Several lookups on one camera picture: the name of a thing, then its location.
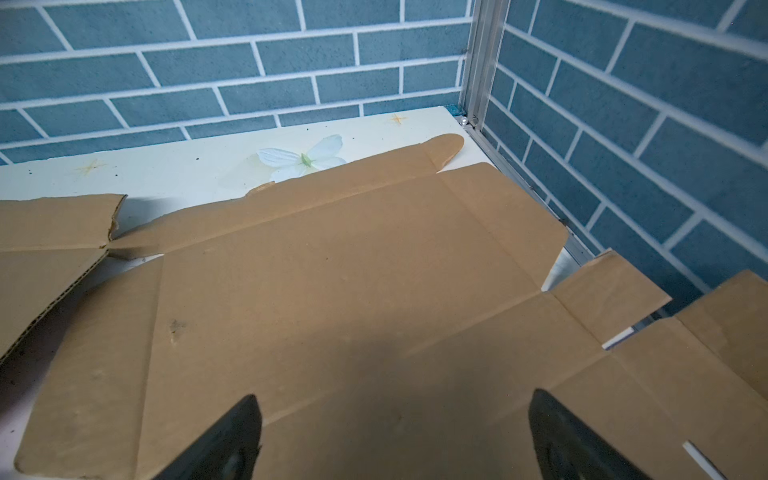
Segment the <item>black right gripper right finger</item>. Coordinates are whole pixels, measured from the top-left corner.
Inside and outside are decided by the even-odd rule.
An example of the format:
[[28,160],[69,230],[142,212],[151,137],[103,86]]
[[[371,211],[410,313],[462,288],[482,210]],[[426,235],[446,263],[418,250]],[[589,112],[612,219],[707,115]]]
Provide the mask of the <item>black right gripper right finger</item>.
[[635,464],[544,389],[534,390],[529,427],[544,479],[646,479]]

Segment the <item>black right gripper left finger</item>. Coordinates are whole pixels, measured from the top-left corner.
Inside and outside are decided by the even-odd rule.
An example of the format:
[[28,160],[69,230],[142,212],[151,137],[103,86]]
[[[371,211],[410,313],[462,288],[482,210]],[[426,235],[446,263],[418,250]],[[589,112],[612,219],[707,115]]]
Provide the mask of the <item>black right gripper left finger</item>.
[[256,396],[244,396],[155,479],[251,479],[262,422]]

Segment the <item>brown cardboard box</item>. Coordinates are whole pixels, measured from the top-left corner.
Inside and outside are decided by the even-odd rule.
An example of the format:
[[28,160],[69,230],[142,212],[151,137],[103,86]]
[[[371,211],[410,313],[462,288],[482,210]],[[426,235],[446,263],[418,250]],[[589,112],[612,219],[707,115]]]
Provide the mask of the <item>brown cardboard box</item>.
[[767,283],[745,270],[625,340],[660,287],[447,134],[113,238],[14,459],[150,479],[244,396],[257,479],[540,479],[548,391],[651,479],[767,475]]
[[125,197],[1,202],[1,359],[108,254]]

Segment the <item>aluminium corner post right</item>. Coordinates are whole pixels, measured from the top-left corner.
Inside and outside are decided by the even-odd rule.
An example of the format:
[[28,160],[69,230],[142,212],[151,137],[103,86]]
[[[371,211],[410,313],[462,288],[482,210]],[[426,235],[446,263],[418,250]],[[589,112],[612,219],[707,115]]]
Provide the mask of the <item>aluminium corner post right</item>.
[[460,105],[475,130],[484,126],[509,5],[509,0],[474,2]]

